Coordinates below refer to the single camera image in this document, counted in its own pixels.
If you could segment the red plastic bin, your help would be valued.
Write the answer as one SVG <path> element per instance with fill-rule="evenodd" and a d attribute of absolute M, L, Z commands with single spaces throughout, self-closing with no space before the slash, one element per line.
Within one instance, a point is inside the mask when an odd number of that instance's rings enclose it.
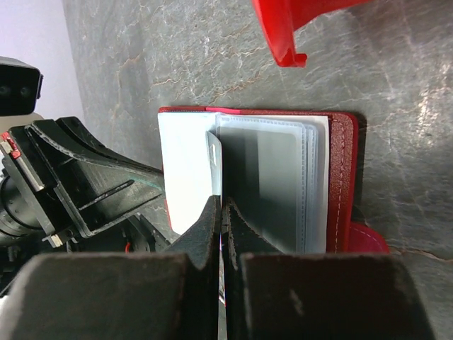
<path fill-rule="evenodd" d="M 270 52 L 279 67 L 305 67 L 294 33 L 320 15 L 364 4 L 365 0 L 252 0 Z"/>

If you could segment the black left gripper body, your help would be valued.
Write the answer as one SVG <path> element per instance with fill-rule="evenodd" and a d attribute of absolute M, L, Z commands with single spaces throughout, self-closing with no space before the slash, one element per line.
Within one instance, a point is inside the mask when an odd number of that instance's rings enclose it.
<path fill-rule="evenodd" d="M 57 166 L 71 157 L 61 127 L 12 127 L 1 134 L 1 247 L 30 241 L 57 248 L 71 239 L 71 217 Z"/>

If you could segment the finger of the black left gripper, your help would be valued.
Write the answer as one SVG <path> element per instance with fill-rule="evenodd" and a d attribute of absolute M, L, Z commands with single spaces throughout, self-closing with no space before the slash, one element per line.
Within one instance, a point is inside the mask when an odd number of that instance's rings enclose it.
<path fill-rule="evenodd" d="M 65 176 L 54 188 L 67 216 L 53 237 L 93 237 L 133 215 L 165 193 L 162 176 L 86 177 Z"/>
<path fill-rule="evenodd" d="M 97 140 L 76 117 L 36 120 L 28 125 L 39 140 L 65 156 L 96 166 L 124 171 L 131 179 L 152 188 L 164 187 L 159 169 L 141 164 L 114 152 Z"/>

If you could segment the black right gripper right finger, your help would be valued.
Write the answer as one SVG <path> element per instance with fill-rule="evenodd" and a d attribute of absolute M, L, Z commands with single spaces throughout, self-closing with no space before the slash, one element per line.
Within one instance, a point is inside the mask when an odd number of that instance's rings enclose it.
<path fill-rule="evenodd" d="M 224 206 L 229 339 L 433 339 L 404 264 L 380 254 L 283 254 Z"/>

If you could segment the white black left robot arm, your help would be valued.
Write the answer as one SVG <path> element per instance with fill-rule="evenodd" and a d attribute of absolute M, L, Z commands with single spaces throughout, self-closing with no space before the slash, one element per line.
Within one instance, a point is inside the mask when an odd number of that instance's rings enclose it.
<path fill-rule="evenodd" d="M 153 251 L 161 238 L 140 209 L 164 198 L 159 169 L 97 140 L 75 117 L 1 135 L 1 294 L 34 256 Z"/>

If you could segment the red leather card holder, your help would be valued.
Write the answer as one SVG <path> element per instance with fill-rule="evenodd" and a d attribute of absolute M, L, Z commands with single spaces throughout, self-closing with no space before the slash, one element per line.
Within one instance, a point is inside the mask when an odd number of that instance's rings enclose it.
<path fill-rule="evenodd" d="M 172 230 L 185 233 L 212 194 L 207 132 L 222 144 L 222 200 L 283 252 L 382 253 L 352 221 L 359 122 L 345 112 L 163 107 L 158 114 Z"/>

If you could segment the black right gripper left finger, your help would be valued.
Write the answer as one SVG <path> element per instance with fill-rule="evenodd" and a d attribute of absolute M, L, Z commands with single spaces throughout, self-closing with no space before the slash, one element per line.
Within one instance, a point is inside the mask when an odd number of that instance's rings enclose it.
<path fill-rule="evenodd" d="M 216 339 L 218 196 L 169 248 L 43 254 L 17 275 L 2 339 Z"/>

